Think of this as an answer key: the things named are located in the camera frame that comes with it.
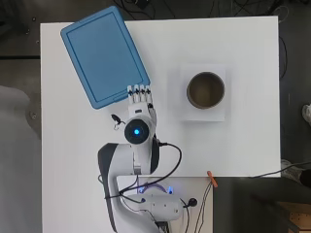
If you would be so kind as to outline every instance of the power cord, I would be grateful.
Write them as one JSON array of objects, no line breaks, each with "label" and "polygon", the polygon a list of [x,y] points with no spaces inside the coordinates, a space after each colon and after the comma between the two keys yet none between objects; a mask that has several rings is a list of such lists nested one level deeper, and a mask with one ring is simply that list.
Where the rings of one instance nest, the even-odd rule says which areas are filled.
[{"label": "power cord", "polygon": [[244,7],[249,3],[249,1],[250,1],[250,0],[246,0],[246,2],[241,6],[240,10],[234,15],[235,17],[236,17],[237,15],[239,15],[239,13],[240,13],[242,10],[245,11]]},{"label": "power cord", "polygon": [[210,14],[208,15],[208,17],[211,17],[213,10],[214,10],[214,5],[215,5],[215,0],[213,0],[213,2],[212,2],[211,11],[210,11]]},{"label": "power cord", "polygon": [[207,196],[208,196],[208,193],[210,192],[210,189],[212,187],[212,183],[209,182],[205,191],[204,191],[204,194],[203,194],[203,199],[202,199],[202,205],[201,205],[201,208],[200,208],[200,211],[198,213],[198,217],[197,217],[197,221],[196,221],[196,225],[195,225],[195,229],[194,229],[194,233],[196,232],[196,229],[197,229],[197,225],[198,225],[198,222],[200,220],[200,217],[201,217],[201,213],[203,212],[202,214],[202,222],[201,222],[201,225],[199,227],[199,231],[198,233],[201,231],[202,229],[202,226],[204,224],[204,213],[205,213],[205,202],[206,202],[206,199],[207,199]]},{"label": "power cord", "polygon": [[139,12],[139,11],[131,11],[131,10],[128,10],[128,9],[126,8],[126,6],[124,5],[123,0],[121,0],[121,4],[119,4],[116,0],[114,0],[114,2],[115,2],[115,4],[116,4],[119,8],[121,8],[122,10],[124,10],[125,12],[127,12],[134,20],[137,20],[137,18],[134,17],[133,14],[141,14],[141,15],[144,15],[144,16],[148,17],[149,19],[153,19],[152,17],[150,17],[150,16],[149,16],[147,13],[145,13],[145,12]]},{"label": "power cord", "polygon": [[221,0],[218,0],[217,2],[217,9],[218,9],[218,17],[221,17],[221,8],[220,8],[220,5],[221,5]]},{"label": "power cord", "polygon": [[265,177],[265,176],[269,176],[269,175],[274,175],[274,174],[277,174],[277,173],[284,172],[285,170],[288,170],[288,169],[291,168],[291,167],[294,167],[294,166],[302,166],[302,165],[307,165],[307,164],[311,164],[311,161],[308,161],[308,162],[301,162],[301,163],[293,163],[292,165],[290,165],[290,166],[288,166],[288,167],[286,167],[286,168],[283,168],[283,169],[281,169],[280,171],[262,174],[262,175],[259,175],[259,176],[252,177],[252,179],[254,179],[254,178],[261,178],[261,177]]},{"label": "power cord", "polygon": [[147,187],[147,186],[149,186],[149,185],[152,185],[152,184],[155,184],[155,183],[159,183],[159,182],[165,180],[166,178],[168,178],[169,176],[171,176],[171,175],[177,170],[177,168],[179,167],[179,165],[181,164],[181,161],[182,161],[182,157],[183,157],[182,150],[180,150],[180,148],[178,148],[177,146],[175,146],[175,145],[173,145],[173,144],[169,144],[169,143],[158,143],[158,145],[159,145],[160,147],[169,146],[169,147],[172,147],[172,148],[175,148],[176,150],[178,150],[178,152],[179,152],[179,159],[178,159],[178,162],[177,162],[176,166],[173,168],[173,170],[172,170],[171,172],[169,172],[167,175],[165,175],[164,177],[155,180],[154,182],[151,182],[151,183],[144,183],[144,184],[137,185],[137,186],[133,186],[133,184],[132,184],[132,185],[130,185],[130,186],[128,186],[128,187],[122,189],[121,191],[119,191],[119,194],[118,194],[118,195],[115,195],[115,196],[106,196],[105,199],[111,199],[111,198],[116,198],[116,197],[124,197],[124,198],[126,198],[126,199],[128,199],[128,200],[130,200],[130,201],[135,202],[135,203],[143,203],[143,201],[142,201],[142,202],[138,202],[138,201],[133,200],[133,199],[131,199],[131,198],[125,197],[123,194],[124,194],[125,192],[130,191],[130,190],[133,190],[133,189],[138,189],[138,188],[141,188],[141,187]]},{"label": "power cord", "polygon": [[155,18],[156,18],[156,8],[155,8],[155,6],[154,6],[154,4],[153,4],[152,1],[151,1],[149,4],[150,4],[150,6],[152,7],[152,9],[153,9],[153,11],[154,11],[153,19],[155,19]]},{"label": "power cord", "polygon": [[235,3],[237,6],[240,7],[240,11],[243,10],[244,12],[248,13],[250,16],[253,16],[253,15],[254,15],[254,14],[252,14],[251,12],[249,12],[249,11],[245,8],[245,7],[248,5],[248,3],[242,5],[242,4],[238,3],[236,0],[234,0],[234,3]]},{"label": "power cord", "polygon": [[156,222],[155,217],[153,216],[153,214],[152,214],[150,211],[148,211],[148,210],[139,210],[139,211],[136,211],[136,210],[130,208],[130,207],[126,204],[126,202],[124,201],[123,197],[122,197],[121,199],[122,199],[123,204],[124,204],[130,211],[132,211],[132,212],[148,212],[148,213],[150,214],[150,216],[153,218],[154,222]]},{"label": "power cord", "polygon": [[288,61],[288,50],[287,50],[287,48],[286,48],[286,44],[285,44],[285,42],[284,42],[284,39],[283,39],[282,37],[280,37],[280,36],[279,36],[279,38],[280,38],[280,40],[281,40],[281,42],[282,42],[282,44],[283,44],[284,51],[285,51],[284,71],[283,71],[282,76],[280,77],[280,80],[282,80],[282,79],[284,78],[286,72],[288,71],[288,62],[289,62],[289,61]]},{"label": "power cord", "polygon": [[184,203],[184,208],[186,209],[187,211],[187,226],[186,226],[186,230],[185,230],[185,233],[188,232],[188,228],[189,228],[189,223],[190,223],[190,214],[189,214],[189,209],[188,209],[188,205],[186,204],[186,202],[181,198],[181,201]]},{"label": "power cord", "polygon": [[168,9],[168,11],[172,14],[172,16],[173,16],[174,18],[176,18],[176,16],[175,16],[173,10],[170,8],[170,6],[168,6],[166,0],[162,0],[162,1],[163,1],[164,5],[166,6],[166,8]]}]

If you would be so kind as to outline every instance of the white paper square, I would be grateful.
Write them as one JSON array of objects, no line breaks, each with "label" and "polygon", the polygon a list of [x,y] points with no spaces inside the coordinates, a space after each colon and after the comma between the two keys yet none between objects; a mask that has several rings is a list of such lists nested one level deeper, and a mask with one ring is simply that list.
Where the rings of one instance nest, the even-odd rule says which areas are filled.
[{"label": "white paper square", "polygon": [[[188,100],[187,87],[190,80],[202,72],[218,75],[225,85],[225,96],[217,106],[200,110]],[[181,121],[225,121],[226,104],[225,66],[221,64],[181,64],[179,77],[168,78],[168,99],[170,117]]]}]

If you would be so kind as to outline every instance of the robot finger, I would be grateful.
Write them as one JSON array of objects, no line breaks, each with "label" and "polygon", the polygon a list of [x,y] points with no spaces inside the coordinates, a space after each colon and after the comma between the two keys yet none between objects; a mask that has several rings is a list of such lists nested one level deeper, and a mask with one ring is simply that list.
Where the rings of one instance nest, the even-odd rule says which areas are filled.
[{"label": "robot finger", "polygon": [[129,104],[133,104],[134,103],[134,96],[133,96],[133,91],[132,91],[132,86],[128,85],[127,86],[127,96],[128,96],[128,101]]},{"label": "robot finger", "polygon": [[148,108],[153,108],[153,96],[152,96],[152,92],[150,90],[150,86],[146,85],[146,98],[147,98],[147,104],[148,104]]},{"label": "robot finger", "polygon": [[146,102],[146,90],[142,84],[140,85],[140,101]]},{"label": "robot finger", "polygon": [[136,84],[134,86],[134,102],[139,103],[140,102],[140,91],[139,91],[139,86]]}]

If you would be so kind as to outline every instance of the blue light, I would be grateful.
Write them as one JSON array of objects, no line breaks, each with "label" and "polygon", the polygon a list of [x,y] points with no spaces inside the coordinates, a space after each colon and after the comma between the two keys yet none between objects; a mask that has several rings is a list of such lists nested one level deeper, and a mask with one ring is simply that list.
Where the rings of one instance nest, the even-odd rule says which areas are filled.
[{"label": "blue light", "polygon": [[138,134],[140,134],[140,131],[139,131],[139,129],[135,129],[135,130],[134,130],[134,134],[135,134],[135,135],[138,135]]},{"label": "blue light", "polygon": [[167,189],[167,192],[168,194],[173,194],[173,187],[172,186],[169,186],[168,189]]}]

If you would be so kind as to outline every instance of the dark floor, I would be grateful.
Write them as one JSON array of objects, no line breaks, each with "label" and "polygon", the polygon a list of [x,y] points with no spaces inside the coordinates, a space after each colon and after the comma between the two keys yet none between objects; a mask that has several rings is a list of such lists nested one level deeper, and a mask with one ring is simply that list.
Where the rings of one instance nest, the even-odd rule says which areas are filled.
[{"label": "dark floor", "polygon": [[[256,3],[247,11],[261,14],[273,0],[249,0]],[[28,34],[9,31],[0,34],[0,58],[11,55],[40,55],[39,29],[41,22],[76,21],[114,4],[110,0],[17,0],[21,19],[30,29]],[[239,7],[230,0],[167,0],[176,18],[231,17]],[[172,14],[163,0],[153,0],[156,19],[169,19]],[[288,70],[280,81],[281,153],[292,162],[311,160],[311,127],[301,117],[301,107],[311,102],[311,5],[286,2],[290,13],[280,23],[280,36],[288,51]],[[153,15],[151,6],[146,12]],[[132,20],[122,12],[125,20]],[[239,16],[249,13],[242,10]],[[138,19],[148,19],[135,14]],[[280,67],[283,72],[285,53],[280,45]],[[31,100],[29,124],[41,136],[40,60],[0,60],[0,85],[23,90]],[[252,196],[311,204],[311,189],[285,179],[219,178],[214,194],[214,232],[288,232]]]}]

